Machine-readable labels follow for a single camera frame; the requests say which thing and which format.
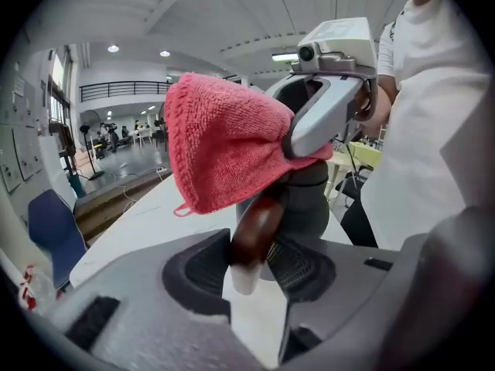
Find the electrical panel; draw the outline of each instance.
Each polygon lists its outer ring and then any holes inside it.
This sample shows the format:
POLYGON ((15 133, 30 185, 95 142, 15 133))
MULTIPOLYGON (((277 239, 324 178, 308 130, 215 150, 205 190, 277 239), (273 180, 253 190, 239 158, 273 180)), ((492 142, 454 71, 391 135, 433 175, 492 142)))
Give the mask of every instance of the electrical panel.
POLYGON ((7 192, 12 192, 22 183, 12 128, 5 125, 0 125, 0 169, 7 192))
POLYGON ((29 140, 26 136, 26 129, 15 127, 13 131, 15 154, 17 155, 22 178, 27 180, 34 174, 35 168, 34 158, 31 155, 31 150, 29 150, 29 140))
POLYGON ((34 128, 35 126, 35 89, 34 86, 26 81, 24 84, 24 103, 22 104, 23 110, 20 111, 19 118, 22 120, 21 124, 27 127, 34 128))
POLYGON ((12 92, 2 95, 0 123, 35 126, 35 88, 20 76, 14 75, 12 92))
POLYGON ((29 152, 31 154, 31 161, 34 165, 34 172, 39 172, 43 169, 43 162, 41 161, 41 149, 39 147, 38 133, 35 128, 24 129, 26 133, 26 139, 28 141, 29 152))
POLYGON ((15 213, 24 221, 29 221, 29 203, 37 196, 51 189, 50 181, 44 170, 34 174, 27 182, 23 182, 10 196, 15 213))

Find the towel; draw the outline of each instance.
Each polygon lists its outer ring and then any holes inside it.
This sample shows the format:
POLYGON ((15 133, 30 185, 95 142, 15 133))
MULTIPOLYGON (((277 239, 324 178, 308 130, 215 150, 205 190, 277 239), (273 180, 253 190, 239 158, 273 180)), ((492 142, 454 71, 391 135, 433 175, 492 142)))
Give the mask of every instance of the towel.
POLYGON ((330 159, 332 145, 288 160, 282 138, 294 114, 239 84, 188 73, 166 95, 170 163, 184 205, 205 214, 240 203, 292 169, 330 159))

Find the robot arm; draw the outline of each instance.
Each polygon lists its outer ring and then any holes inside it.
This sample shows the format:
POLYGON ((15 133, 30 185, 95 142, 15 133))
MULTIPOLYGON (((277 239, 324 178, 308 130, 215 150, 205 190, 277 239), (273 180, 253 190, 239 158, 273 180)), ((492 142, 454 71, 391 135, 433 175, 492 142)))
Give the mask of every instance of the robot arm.
POLYGON ((287 158, 311 155, 332 138, 347 142, 359 131, 359 122, 381 119, 377 57, 366 18, 323 22, 297 52, 292 73, 266 92, 295 113, 284 139, 287 158), (354 97, 364 83, 370 100, 361 110, 354 97))

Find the balcony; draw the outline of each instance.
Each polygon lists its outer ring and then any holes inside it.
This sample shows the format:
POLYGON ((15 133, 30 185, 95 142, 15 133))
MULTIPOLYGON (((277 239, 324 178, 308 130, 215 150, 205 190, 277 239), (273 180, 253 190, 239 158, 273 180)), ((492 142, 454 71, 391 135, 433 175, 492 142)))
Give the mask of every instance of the balcony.
POLYGON ((115 81, 113 83, 92 83, 80 87, 81 103, 89 100, 126 95, 165 95, 172 83, 156 81, 115 81))

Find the white table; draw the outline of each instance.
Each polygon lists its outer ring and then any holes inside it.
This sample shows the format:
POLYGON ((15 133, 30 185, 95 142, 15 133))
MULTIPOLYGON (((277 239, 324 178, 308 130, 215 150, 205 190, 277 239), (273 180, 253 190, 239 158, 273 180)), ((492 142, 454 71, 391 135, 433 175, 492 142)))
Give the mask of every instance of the white table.
POLYGON ((152 143, 152 133, 153 130, 151 128, 140 128, 140 129, 136 129, 135 131, 130 131, 129 135, 132 136, 132 140, 134 141, 134 144, 136 144, 136 138, 139 135, 139 145, 142 147, 143 138, 148 138, 149 144, 152 143))
MULTIPOLYGON (((174 216, 173 210, 182 203, 171 175, 101 235, 70 273, 70 283, 79 286, 108 263, 133 250, 208 230, 230 228, 234 232, 235 206, 208 215, 174 216)), ((350 243, 332 214, 322 239, 350 243)), ((223 298, 230 301, 231 326, 236 336, 266 367, 275 368, 287 304, 280 287, 274 281, 260 280, 252 295, 243 296, 234 290, 227 270, 223 298)))

